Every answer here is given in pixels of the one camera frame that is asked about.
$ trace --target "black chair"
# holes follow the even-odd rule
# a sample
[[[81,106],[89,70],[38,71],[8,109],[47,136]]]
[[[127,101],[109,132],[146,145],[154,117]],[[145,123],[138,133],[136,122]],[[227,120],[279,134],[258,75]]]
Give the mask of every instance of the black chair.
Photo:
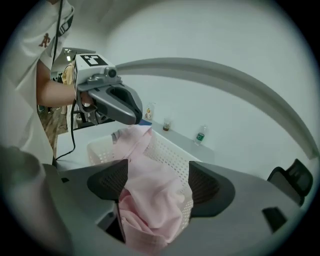
[[[273,169],[267,180],[300,206],[313,184],[312,174],[298,159],[287,170],[281,167]]]

